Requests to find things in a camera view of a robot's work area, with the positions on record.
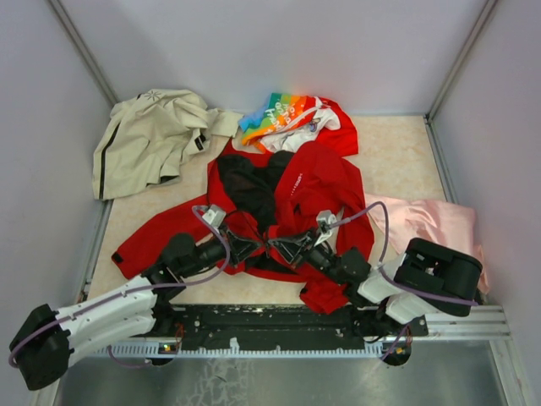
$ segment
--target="white wall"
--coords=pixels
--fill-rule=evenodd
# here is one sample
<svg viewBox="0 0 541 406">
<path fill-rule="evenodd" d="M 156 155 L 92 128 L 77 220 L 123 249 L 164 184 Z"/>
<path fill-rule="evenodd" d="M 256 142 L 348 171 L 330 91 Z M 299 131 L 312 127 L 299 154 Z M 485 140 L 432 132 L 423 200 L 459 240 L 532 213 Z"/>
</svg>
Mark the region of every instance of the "white wall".
<svg viewBox="0 0 541 406">
<path fill-rule="evenodd" d="M 541 402 L 541 2 L 500 2 L 436 119 L 461 203 L 478 234 Z"/>
<path fill-rule="evenodd" d="M 0 403 L 20 406 L 30 393 L 8 344 L 36 306 L 73 303 L 110 108 L 42 0 L 2 1 L 0 54 Z"/>
<path fill-rule="evenodd" d="M 121 99 L 188 87 L 253 111 L 271 91 L 425 113 L 484 0 L 63 0 Z"/>
</svg>

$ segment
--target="gray floor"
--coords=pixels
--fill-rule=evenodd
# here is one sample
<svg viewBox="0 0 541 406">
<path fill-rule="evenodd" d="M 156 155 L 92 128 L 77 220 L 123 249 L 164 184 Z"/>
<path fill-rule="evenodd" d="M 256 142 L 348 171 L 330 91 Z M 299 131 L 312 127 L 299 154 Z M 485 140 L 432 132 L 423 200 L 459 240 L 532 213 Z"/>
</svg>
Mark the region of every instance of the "gray floor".
<svg viewBox="0 0 541 406">
<path fill-rule="evenodd" d="M 506 404 L 487 343 L 415 343 L 403 367 L 376 359 L 177 359 L 126 370 L 84 359 L 61 405 L 332 406 Z"/>
</svg>

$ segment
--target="pink cloth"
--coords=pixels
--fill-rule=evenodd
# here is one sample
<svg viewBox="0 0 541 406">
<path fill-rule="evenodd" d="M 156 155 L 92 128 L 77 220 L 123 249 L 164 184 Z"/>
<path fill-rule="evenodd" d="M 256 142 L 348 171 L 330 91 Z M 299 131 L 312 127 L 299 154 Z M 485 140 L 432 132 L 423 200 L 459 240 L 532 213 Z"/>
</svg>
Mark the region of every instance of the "pink cloth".
<svg viewBox="0 0 541 406">
<path fill-rule="evenodd" d="M 489 292 L 486 268 L 481 245 L 473 242 L 475 211 L 469 207 L 454 205 L 439 200 L 407 201 L 365 194 L 366 206 L 381 200 L 389 211 L 389 244 L 397 252 L 403 252 L 410 239 L 420 237 L 447 248 L 477 258 L 483 264 L 478 288 Z M 376 226 L 385 230 L 383 211 L 375 208 L 369 212 Z"/>
</svg>

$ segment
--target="white joint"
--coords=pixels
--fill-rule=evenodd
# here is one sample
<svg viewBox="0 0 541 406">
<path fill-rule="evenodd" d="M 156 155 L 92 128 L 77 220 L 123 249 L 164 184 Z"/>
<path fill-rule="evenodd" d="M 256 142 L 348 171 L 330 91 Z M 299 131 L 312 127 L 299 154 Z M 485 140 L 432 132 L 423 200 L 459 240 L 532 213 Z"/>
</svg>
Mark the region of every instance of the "white joint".
<svg viewBox="0 0 541 406">
<path fill-rule="evenodd" d="M 315 218 L 315 221 L 320 226 L 320 236 L 315 242 L 315 245 L 319 245 L 332 237 L 334 230 L 331 228 L 331 224 L 336 222 L 336 216 L 332 214 L 330 210 L 323 210 L 320 211 L 320 214 Z"/>
<path fill-rule="evenodd" d="M 393 294 L 402 292 L 400 288 L 388 283 L 383 276 L 383 271 L 390 279 L 394 279 L 396 271 L 402 265 L 405 254 L 397 256 L 393 261 L 386 262 L 385 264 L 378 264 L 372 267 L 369 277 L 366 281 L 361 283 L 358 287 L 358 294 L 365 297 L 372 303 L 379 303 L 381 300 L 388 298 Z"/>
<path fill-rule="evenodd" d="M 226 213 L 217 205 L 212 205 L 203 215 L 203 220 L 209 223 L 214 229 L 218 229 L 221 226 Z"/>
</svg>

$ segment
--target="red fabric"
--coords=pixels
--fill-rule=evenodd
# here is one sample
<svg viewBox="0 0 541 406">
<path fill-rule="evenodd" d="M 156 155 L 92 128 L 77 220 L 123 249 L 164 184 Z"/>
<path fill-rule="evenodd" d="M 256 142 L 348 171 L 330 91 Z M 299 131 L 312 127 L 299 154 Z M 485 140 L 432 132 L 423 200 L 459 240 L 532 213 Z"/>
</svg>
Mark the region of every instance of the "red fabric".
<svg viewBox="0 0 541 406">
<path fill-rule="evenodd" d="M 266 166 L 271 155 L 250 154 L 236 151 L 231 142 L 222 155 L 238 154 L 247 157 L 256 167 Z M 333 150 L 318 142 L 308 142 L 300 147 L 287 165 L 275 191 L 277 225 L 269 228 L 269 238 L 302 233 L 316 226 L 315 218 L 320 211 L 339 212 L 344 209 L 344 217 L 349 217 L 365 208 L 363 182 L 358 168 L 340 158 Z M 231 213 L 227 225 L 238 235 L 257 239 L 256 221 L 244 212 L 233 212 L 235 205 L 226 195 L 221 184 L 218 166 L 211 162 L 208 166 L 207 195 L 173 207 L 151 218 L 134 235 L 126 240 L 112 256 L 113 261 L 127 278 L 134 277 L 155 263 L 161 250 L 169 239 L 177 233 L 190 233 L 200 240 L 208 235 L 208 229 L 191 212 L 192 206 L 216 204 Z M 338 231 L 336 252 L 341 255 L 353 246 L 365 258 L 369 257 L 374 244 L 374 234 L 367 217 L 350 222 Z M 275 250 L 271 256 L 287 266 Z M 342 307 L 347 299 L 342 292 L 345 287 L 337 285 L 312 266 L 304 264 L 294 270 L 297 275 L 250 268 L 244 264 L 234 268 L 228 266 L 226 272 L 235 274 L 247 272 L 256 277 L 288 282 L 306 282 L 301 299 L 306 305 L 319 313 L 331 313 Z"/>
<path fill-rule="evenodd" d="M 347 114 L 338 106 L 338 103 L 330 99 L 320 97 L 321 101 L 330 106 L 332 111 L 340 119 L 339 129 L 323 128 L 318 134 L 315 142 L 331 148 L 339 156 L 350 156 L 358 154 L 358 135 L 357 128 L 353 125 L 353 121 Z"/>
</svg>

